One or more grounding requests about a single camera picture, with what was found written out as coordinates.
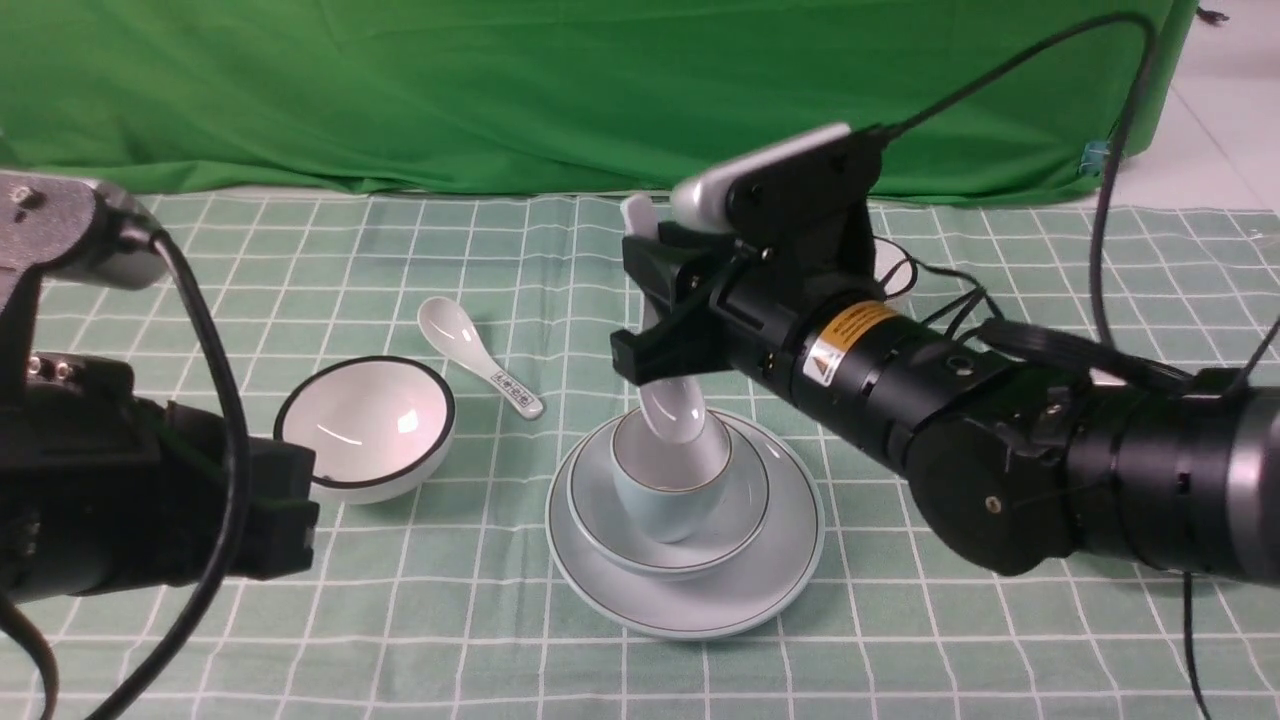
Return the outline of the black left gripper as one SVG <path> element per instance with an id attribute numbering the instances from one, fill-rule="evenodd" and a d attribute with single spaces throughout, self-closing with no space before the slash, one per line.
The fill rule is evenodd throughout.
<path id="1" fill-rule="evenodd" d="M 204 573 L 227 505 L 218 415 L 133 393 L 120 361 L 3 355 L 1 574 L 17 603 Z"/>

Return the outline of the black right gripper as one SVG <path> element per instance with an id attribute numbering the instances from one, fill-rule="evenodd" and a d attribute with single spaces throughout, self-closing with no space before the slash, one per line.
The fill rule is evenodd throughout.
<path id="1" fill-rule="evenodd" d="M 744 370 L 791 400 L 822 311 L 874 290 L 868 196 L 883 135 L 800 135 L 709 168 L 703 233 L 662 222 L 627 232 L 623 270 L 641 291 L 641 329 L 609 337 L 632 386 Z M 745 268 L 724 288 L 739 254 Z M 748 351 L 731 331 L 744 334 Z"/>

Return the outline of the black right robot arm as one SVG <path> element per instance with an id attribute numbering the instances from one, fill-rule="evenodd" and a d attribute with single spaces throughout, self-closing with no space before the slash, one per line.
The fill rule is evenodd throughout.
<path id="1" fill-rule="evenodd" d="M 1005 577 L 1075 552 L 1277 584 L 1277 389 L 992 318 L 979 351 L 886 302 L 867 197 L 890 135 L 833 124 L 623 201 L 655 309 L 611 338 L 635 386 L 736 370 L 906 483 Z"/>

